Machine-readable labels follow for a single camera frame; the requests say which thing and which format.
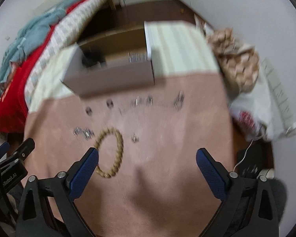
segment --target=metal nut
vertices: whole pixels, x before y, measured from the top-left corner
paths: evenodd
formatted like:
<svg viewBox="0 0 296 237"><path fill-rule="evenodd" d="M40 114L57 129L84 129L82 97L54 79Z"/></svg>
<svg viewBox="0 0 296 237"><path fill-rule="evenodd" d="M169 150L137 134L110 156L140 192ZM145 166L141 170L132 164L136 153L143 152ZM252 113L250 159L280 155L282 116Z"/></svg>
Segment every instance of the metal nut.
<svg viewBox="0 0 296 237"><path fill-rule="evenodd" d="M109 108L109 109L112 109L114 107L114 103L111 99L108 99L106 101L106 106Z"/></svg>
<svg viewBox="0 0 296 237"><path fill-rule="evenodd" d="M86 107L85 112L87 113L88 116L92 116L92 109L90 107Z"/></svg>
<svg viewBox="0 0 296 237"><path fill-rule="evenodd" d="M61 171L57 174L58 178L64 178L65 176L66 176L66 172L64 172L64 171Z"/></svg>
<svg viewBox="0 0 296 237"><path fill-rule="evenodd" d="M35 175L31 175L28 179L29 182L33 182L35 180L36 176Z"/></svg>

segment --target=pink fabric surface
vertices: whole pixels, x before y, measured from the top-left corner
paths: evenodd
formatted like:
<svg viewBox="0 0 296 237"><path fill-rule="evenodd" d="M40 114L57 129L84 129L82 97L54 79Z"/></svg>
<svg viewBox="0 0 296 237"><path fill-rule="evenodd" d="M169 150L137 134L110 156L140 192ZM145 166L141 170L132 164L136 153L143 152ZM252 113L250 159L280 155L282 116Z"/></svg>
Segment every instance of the pink fabric surface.
<svg viewBox="0 0 296 237"><path fill-rule="evenodd" d="M172 104L179 91L185 99L176 111ZM153 97L152 106L130 107L131 100L141 96L144 102L147 95ZM111 110L107 99L114 102ZM93 110L91 117L85 113L87 106ZM232 125L218 74L157 79L154 87L85 100L71 96L44 101L38 112L28 115L25 126L25 138L36 144L25 161L28 176L54 177L81 159L95 138L74 137L77 126L92 129L95 138L102 129L114 127L124 139L118 174L104 179L94 173L75 200L95 234L195 237L202 232L220 200L196 165L196 151L205 147L227 170L234 166ZM134 133L136 143L131 140ZM109 136L99 149L102 170L112 166L115 151L115 137Z"/></svg>

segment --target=blanket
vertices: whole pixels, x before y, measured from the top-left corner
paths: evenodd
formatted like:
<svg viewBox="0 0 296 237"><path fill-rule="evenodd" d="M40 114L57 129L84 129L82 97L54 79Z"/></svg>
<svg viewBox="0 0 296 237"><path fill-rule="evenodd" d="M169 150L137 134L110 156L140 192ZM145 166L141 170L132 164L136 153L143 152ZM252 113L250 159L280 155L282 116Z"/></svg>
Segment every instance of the blanket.
<svg viewBox="0 0 296 237"><path fill-rule="evenodd" d="M54 177L81 159L95 140L75 137L75 127L87 127L96 137L114 127L124 139L121 168L111 179L94 173L75 204L89 227L101 236L198 236L220 205L195 161L205 147L227 170L234 166L231 121L218 65L202 34L191 24L147 24L154 63L155 86L81 99L63 87L72 47L47 64L32 97L24 137L35 140L25 160L28 175ZM173 101L184 93L178 111ZM131 107L138 96L152 105ZM106 101L114 103L112 109ZM86 114L86 107L93 111ZM133 135L138 141L133 142ZM116 139L108 136L99 149L99 166L114 161ZM61 220L51 201L56 217Z"/></svg>
<svg viewBox="0 0 296 237"><path fill-rule="evenodd" d="M22 66L17 68L13 80L0 98L0 132L24 132L28 111L24 90L28 80L31 80L30 84L33 87L50 56L57 53L60 48L75 42L89 19L105 1L81 0L69 7L68 15L52 27L53 31L48 35L48 39L37 49L39 54L34 51L32 54L35 53L35 56L32 57L31 54Z"/></svg>
<svg viewBox="0 0 296 237"><path fill-rule="evenodd" d="M0 84L5 83L11 69L22 62L40 45L50 31L50 26L59 22L66 14L66 9L80 0L65 0L51 8L41 16L30 20L19 30L16 39L9 45L2 59L0 68ZM5 87L0 88L0 97Z"/></svg>

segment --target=blue gripper pad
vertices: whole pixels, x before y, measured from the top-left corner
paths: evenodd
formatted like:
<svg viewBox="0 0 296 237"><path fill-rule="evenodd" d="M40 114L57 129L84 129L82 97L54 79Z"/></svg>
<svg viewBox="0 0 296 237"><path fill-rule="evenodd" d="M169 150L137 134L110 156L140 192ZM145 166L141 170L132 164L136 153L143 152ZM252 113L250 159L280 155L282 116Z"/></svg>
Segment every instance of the blue gripper pad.
<svg viewBox="0 0 296 237"><path fill-rule="evenodd" d="M82 159L75 162L68 170L69 199L72 202L81 196L98 163L99 153L97 149L89 148Z"/></svg>
<svg viewBox="0 0 296 237"><path fill-rule="evenodd" d="M214 163L219 162L216 162L205 148L201 148L196 153L196 163L214 196L224 201L227 198L226 182L214 166Z"/></svg>
<svg viewBox="0 0 296 237"><path fill-rule="evenodd" d="M10 145L8 142L4 142L0 145L0 159L8 152Z"/></svg>

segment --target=cardboard box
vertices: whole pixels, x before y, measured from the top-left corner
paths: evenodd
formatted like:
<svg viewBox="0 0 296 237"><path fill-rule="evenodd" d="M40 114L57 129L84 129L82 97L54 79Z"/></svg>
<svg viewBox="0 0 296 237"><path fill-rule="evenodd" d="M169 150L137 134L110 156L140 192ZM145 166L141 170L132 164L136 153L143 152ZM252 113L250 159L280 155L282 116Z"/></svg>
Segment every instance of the cardboard box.
<svg viewBox="0 0 296 237"><path fill-rule="evenodd" d="M85 97L105 92L154 85L151 49L144 26L110 31L79 44L62 82ZM83 51L97 49L105 58L100 66L86 68Z"/></svg>

